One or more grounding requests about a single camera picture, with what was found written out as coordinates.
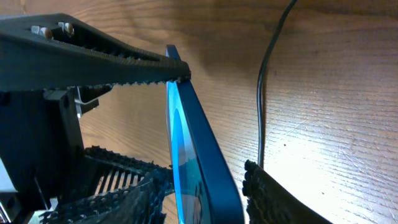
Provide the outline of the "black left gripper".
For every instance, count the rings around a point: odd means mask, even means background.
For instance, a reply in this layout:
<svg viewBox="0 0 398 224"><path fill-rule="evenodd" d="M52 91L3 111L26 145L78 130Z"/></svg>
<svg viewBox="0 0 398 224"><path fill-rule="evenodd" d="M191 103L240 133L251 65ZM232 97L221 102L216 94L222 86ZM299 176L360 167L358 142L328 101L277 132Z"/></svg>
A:
<svg viewBox="0 0 398 224"><path fill-rule="evenodd" d="M89 223L103 166L87 156L80 117L110 87L1 92L1 222Z"/></svg>

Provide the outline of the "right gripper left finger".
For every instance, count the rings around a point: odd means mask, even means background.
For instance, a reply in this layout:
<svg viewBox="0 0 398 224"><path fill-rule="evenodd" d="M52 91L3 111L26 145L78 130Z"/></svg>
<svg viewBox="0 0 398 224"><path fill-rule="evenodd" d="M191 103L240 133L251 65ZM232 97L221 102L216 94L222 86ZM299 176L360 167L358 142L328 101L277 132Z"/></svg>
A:
<svg viewBox="0 0 398 224"><path fill-rule="evenodd" d="M41 223L164 222L162 203L174 192L172 170L99 146L87 147L83 162L94 174L41 214Z"/></svg>

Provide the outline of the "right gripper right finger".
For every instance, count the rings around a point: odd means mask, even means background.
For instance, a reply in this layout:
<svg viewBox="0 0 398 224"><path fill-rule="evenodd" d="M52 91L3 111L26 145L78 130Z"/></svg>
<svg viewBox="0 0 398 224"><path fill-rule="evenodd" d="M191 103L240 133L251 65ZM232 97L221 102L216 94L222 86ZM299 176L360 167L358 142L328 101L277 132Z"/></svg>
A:
<svg viewBox="0 0 398 224"><path fill-rule="evenodd" d="M248 198L246 211L254 224L331 224L303 204L253 161L244 164L243 195Z"/></svg>

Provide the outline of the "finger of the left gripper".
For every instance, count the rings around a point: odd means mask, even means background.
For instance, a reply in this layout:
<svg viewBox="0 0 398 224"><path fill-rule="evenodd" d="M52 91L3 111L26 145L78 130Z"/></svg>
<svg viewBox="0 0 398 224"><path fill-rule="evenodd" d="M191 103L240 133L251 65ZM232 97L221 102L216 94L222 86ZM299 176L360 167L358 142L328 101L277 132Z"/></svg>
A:
<svg viewBox="0 0 398 224"><path fill-rule="evenodd" d="M1 91L190 77L186 62L133 47L68 14L1 17Z"/></svg>

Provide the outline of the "blue Galaxy smartphone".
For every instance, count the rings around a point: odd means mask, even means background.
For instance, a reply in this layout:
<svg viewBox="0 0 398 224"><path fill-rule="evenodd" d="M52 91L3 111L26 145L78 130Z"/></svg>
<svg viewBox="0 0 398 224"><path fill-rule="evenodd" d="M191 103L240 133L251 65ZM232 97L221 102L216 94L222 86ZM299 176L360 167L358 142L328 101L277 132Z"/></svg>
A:
<svg viewBox="0 0 398 224"><path fill-rule="evenodd" d="M238 188L191 81L166 84L179 223L244 223Z"/></svg>

